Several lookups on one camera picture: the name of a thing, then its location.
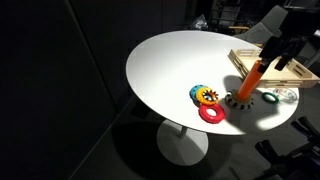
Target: blue ring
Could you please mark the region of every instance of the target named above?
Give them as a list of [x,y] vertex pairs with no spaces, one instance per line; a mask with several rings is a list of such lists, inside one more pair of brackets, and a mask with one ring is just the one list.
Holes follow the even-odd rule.
[[204,85],[196,85],[190,90],[190,98],[192,100],[198,101],[197,98],[196,98],[196,92],[198,91],[198,89],[200,89],[202,87],[206,87],[206,86],[204,86]]

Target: wooden box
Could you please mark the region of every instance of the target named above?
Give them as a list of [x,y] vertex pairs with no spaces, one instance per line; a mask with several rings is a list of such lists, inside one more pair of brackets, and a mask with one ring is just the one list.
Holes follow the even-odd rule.
[[[229,59],[237,68],[242,78],[245,78],[253,63],[261,59],[261,50],[232,49]],[[263,88],[311,88],[320,81],[320,78],[292,59],[282,71],[274,69],[280,57],[272,61],[267,71],[262,76],[257,87]]]

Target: toy ring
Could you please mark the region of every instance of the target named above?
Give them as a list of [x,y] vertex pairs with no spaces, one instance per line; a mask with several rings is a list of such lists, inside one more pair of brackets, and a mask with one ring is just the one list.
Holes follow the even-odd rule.
[[[274,98],[274,100],[268,99],[267,96],[272,96]],[[261,97],[265,102],[270,103],[270,104],[277,104],[279,102],[279,98],[275,94],[270,93],[270,92],[262,93]]]
[[277,88],[273,93],[279,98],[279,100],[287,103],[293,103],[298,99],[297,94],[290,89]]
[[218,94],[211,88],[202,87],[196,92],[197,100],[204,105],[210,106],[218,102]]
[[[216,112],[216,115],[215,116],[210,115],[207,112],[208,109],[214,110]],[[199,115],[203,120],[212,124],[217,124],[221,122],[225,117],[224,110],[219,104],[214,104],[212,106],[201,105],[199,108]]]
[[200,89],[202,87],[206,87],[206,86],[204,86],[204,85],[196,85],[190,90],[190,97],[191,97],[192,100],[198,101],[197,98],[196,98],[196,92],[198,91],[198,89]]

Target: small toy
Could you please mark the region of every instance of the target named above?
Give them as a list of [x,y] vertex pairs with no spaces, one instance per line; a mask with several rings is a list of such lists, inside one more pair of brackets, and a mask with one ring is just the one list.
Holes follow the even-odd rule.
[[[268,99],[267,96],[272,96],[274,98],[274,100]],[[271,92],[264,92],[261,94],[261,97],[265,102],[270,103],[270,104],[277,104],[279,102],[279,98]]]
[[[190,98],[193,101],[200,103],[200,117],[208,123],[217,124],[225,117],[223,108],[218,104],[218,94],[211,88],[204,85],[196,85],[189,92]],[[210,115],[207,110],[212,109],[216,115]]]
[[[210,115],[207,110],[212,109],[216,112],[215,116]],[[201,105],[199,108],[200,117],[208,123],[217,124],[224,119],[224,110],[219,104],[214,104],[211,106]]]
[[279,100],[287,103],[293,103],[298,99],[295,92],[286,88],[276,88],[273,90],[273,93],[279,98]]
[[218,102],[218,94],[211,88],[202,87],[196,92],[197,100],[203,105],[213,105]]
[[204,85],[196,85],[190,90],[191,99],[193,99],[194,101],[198,101],[197,98],[196,98],[196,92],[198,91],[198,89],[200,89],[202,87],[206,87],[206,86],[204,86]]
[[239,110],[250,110],[254,105],[253,98],[247,97],[245,100],[241,100],[237,96],[237,91],[229,91],[225,97],[226,104]]

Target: table pedestal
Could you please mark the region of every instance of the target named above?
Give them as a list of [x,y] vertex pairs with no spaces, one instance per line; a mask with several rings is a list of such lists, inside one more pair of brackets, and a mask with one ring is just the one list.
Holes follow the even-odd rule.
[[208,151],[209,141],[204,132],[165,120],[158,129],[157,143],[161,153],[170,162],[190,166],[203,159]]

